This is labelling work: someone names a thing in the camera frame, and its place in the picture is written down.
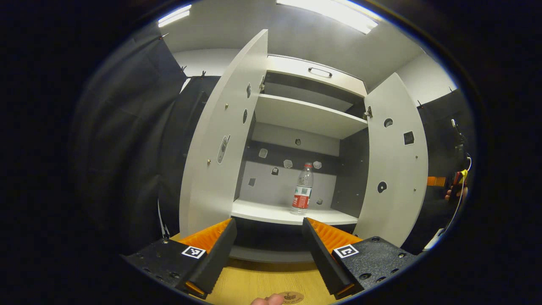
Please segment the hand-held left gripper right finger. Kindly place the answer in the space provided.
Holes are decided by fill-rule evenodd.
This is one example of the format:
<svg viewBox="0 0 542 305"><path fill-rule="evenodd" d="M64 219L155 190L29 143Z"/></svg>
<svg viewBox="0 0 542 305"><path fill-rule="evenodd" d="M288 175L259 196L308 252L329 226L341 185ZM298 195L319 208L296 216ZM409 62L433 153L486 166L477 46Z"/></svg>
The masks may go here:
<svg viewBox="0 0 542 305"><path fill-rule="evenodd" d="M361 239L308 217L301 232L329 294L337 300L387 282L418 258L382 237Z"/></svg>

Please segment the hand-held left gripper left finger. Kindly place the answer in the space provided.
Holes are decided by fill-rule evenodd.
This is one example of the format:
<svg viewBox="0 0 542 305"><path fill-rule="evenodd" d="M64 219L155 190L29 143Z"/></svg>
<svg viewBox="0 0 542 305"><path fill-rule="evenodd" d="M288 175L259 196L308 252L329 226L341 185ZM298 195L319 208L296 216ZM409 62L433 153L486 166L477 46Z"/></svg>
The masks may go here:
<svg viewBox="0 0 542 305"><path fill-rule="evenodd" d="M212 293L229 260L238 230L228 218L182 238L163 238L123 258L147 276L200 299Z"/></svg>

